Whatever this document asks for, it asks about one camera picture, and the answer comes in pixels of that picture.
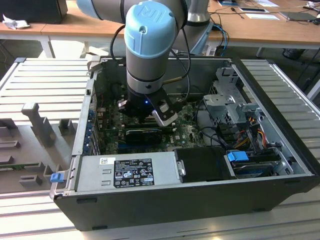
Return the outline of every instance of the power supply label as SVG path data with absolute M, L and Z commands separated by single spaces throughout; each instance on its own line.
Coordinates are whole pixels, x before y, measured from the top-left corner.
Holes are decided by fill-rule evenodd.
M 151 158 L 114 161 L 115 188 L 155 185 Z

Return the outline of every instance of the floor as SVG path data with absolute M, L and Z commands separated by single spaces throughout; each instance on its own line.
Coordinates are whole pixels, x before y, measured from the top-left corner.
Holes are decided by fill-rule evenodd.
M 5 48 L 14 57 L 26 57 L 26 58 L 37 58 L 45 57 L 41 44 L 38 41 L 30 40 L 4 40 L 2 41 Z M 109 51 L 109 42 L 90 42 L 90 46 L 95 47 L 100 50 Z M 79 56 L 84 58 L 84 44 L 82 42 L 72 42 L 72 41 L 54 41 L 52 43 L 53 49 L 56 57 L 58 58 L 78 58 Z M 228 47 L 224 56 L 233 57 L 237 56 L 241 59 L 257 59 L 255 47 Z M 117 39 L 114 44 L 114 54 L 115 55 L 125 55 L 125 42 L 123 39 Z M 290 60 L 282 55 L 282 48 L 266 48 L 263 52 L 261 58 L 273 60 L 286 74 L 293 80 L 300 88 L 306 87 L 306 79 L 312 76 L 316 70 L 320 67 L 320 54 L 314 60 L 314 64 L 311 64 L 308 70 L 304 73 L 303 77 L 297 83 L 298 77 L 304 70 L 306 65 L 310 62 L 312 57 L 315 55 L 317 50 L 307 50 L 303 53 L 298 61 Z M 2 78 L 10 65 L 14 62 L 14 59 L 6 52 L 6 50 L 0 46 L 0 78 Z M 307 91 L 310 90 L 312 84 L 308 84 Z M 318 96 L 314 102 L 320 106 L 320 96 Z

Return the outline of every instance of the ur logo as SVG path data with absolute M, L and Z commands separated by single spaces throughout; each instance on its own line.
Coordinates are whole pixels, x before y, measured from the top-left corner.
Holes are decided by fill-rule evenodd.
M 148 6 L 144 6 L 142 10 L 140 11 L 139 15 L 152 19 L 154 22 L 158 22 L 163 15 L 163 12 L 156 10 L 156 9 L 151 9 Z

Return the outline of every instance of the desk leg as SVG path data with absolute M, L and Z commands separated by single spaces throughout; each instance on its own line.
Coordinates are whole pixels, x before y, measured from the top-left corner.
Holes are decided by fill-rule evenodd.
M 54 49 L 52 48 L 51 42 L 48 40 L 41 40 L 40 41 L 42 49 L 45 53 L 45 56 L 47 58 L 55 58 L 55 52 Z
M 314 87 L 310 90 L 310 92 L 307 94 L 307 97 L 313 101 L 315 97 L 320 92 L 320 79 L 319 81 L 314 85 Z
M 84 50 L 85 50 L 86 54 L 90 52 L 90 50 L 89 50 L 89 42 L 88 41 L 84 42 Z
M 259 47 L 259 50 L 256 52 L 255 56 L 257 58 L 260 58 L 262 53 L 264 52 L 265 48 L 264 47 Z

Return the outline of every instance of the green circuit board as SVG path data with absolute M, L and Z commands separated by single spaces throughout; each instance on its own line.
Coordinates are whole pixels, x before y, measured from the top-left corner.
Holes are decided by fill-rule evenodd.
M 155 153 L 170 152 L 176 148 L 204 147 L 205 143 L 197 130 L 193 120 L 194 105 L 187 103 L 178 113 L 178 118 L 167 127 L 158 127 L 153 117 L 143 123 L 134 117 L 128 117 L 118 112 L 116 102 L 109 104 L 98 112 L 100 151 L 101 154 L 133 154 L 133 153 Z M 130 145 L 126 143 L 126 132 L 130 130 L 161 130 L 162 141 L 159 144 Z

